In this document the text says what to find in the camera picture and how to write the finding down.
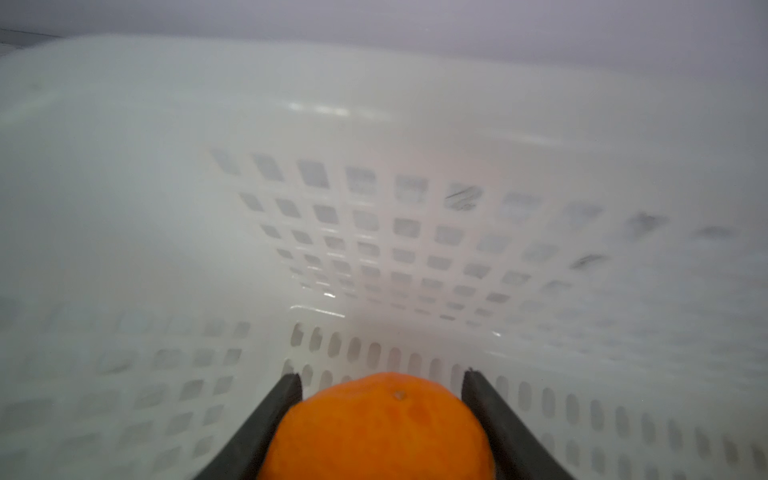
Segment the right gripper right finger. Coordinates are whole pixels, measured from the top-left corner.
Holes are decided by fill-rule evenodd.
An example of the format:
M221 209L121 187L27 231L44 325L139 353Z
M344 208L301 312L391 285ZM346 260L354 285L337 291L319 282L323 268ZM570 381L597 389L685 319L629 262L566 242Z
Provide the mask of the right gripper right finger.
M481 372L464 373L461 399L488 438L498 479L574 480Z

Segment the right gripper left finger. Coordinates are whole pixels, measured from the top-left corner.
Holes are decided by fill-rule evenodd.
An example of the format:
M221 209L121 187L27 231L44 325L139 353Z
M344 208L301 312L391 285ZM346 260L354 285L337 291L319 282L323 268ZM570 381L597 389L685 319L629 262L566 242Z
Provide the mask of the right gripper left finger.
M283 375L194 480L256 479L281 420L302 400L300 375Z

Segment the orange tangerine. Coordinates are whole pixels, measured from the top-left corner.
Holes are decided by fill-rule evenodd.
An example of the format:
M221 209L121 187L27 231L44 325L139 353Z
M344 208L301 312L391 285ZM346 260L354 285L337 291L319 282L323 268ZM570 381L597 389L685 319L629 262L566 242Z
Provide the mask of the orange tangerine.
M442 385L377 373L328 387L291 407L261 479L493 479L489 440Z

